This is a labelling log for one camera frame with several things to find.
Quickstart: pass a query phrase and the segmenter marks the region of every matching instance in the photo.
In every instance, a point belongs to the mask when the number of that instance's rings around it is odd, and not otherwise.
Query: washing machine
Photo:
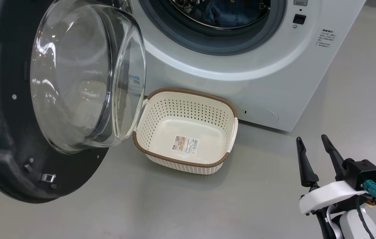
[[[364,1],[0,0],[0,191],[74,192],[159,88],[291,131]]]

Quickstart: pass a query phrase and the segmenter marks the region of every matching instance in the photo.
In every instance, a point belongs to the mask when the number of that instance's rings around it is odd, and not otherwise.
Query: gray rubber seal
[[[252,50],[266,42],[285,15],[286,0],[271,0],[266,18],[240,29],[218,30],[191,21],[168,0],[139,0],[154,25],[173,41],[199,53],[229,56]]]

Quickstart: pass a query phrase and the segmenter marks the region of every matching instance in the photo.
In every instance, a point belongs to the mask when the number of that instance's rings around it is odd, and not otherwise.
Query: black square slot
[[[305,15],[300,15],[300,14],[296,14],[294,16],[294,20],[293,20],[293,23],[296,23],[296,24],[304,24],[304,20],[306,20],[306,16]]]

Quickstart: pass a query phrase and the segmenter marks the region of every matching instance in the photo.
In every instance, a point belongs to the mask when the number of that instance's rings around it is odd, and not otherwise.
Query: brown basket rim
[[[161,93],[161,92],[177,92],[177,93],[193,94],[193,95],[197,95],[197,96],[201,96],[201,97],[206,97],[206,98],[209,98],[209,99],[212,99],[212,100],[220,101],[220,102],[226,104],[227,106],[229,106],[229,108],[232,110],[232,113],[234,114],[234,118],[238,118],[238,114],[237,114],[237,111],[235,110],[235,107],[229,101],[227,101],[223,98],[214,96],[214,95],[210,95],[210,94],[206,94],[206,93],[202,93],[202,92],[197,92],[197,91],[177,89],[177,88],[161,88],[161,89],[158,89],[158,90],[152,92],[150,95],[148,95],[147,100],[150,100],[154,95]],[[215,167],[217,165],[220,165],[221,163],[223,163],[229,157],[229,152],[226,152],[225,155],[215,163],[201,164],[201,163],[194,163],[194,162],[186,162],[186,161],[182,161],[182,160],[178,160],[178,159],[172,159],[172,158],[169,158],[169,157],[165,157],[165,156],[159,155],[157,153],[153,153],[151,151],[148,151],[148,150],[142,148],[141,145],[138,142],[138,139],[136,138],[136,132],[132,133],[132,138],[133,138],[133,142],[135,143],[136,147],[142,153],[148,154],[150,156],[153,156],[153,157],[156,157],[156,158],[159,158],[159,159],[162,159],[162,160],[166,160],[166,161],[174,162],[174,163],[179,163],[179,164],[187,165],[187,166],[200,167],[200,168],[212,168],[212,167]]]

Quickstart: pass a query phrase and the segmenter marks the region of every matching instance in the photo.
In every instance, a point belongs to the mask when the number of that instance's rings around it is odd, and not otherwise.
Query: washing machine opening
[[[286,0],[138,0],[153,24],[173,41],[209,55],[240,54],[278,29]]]

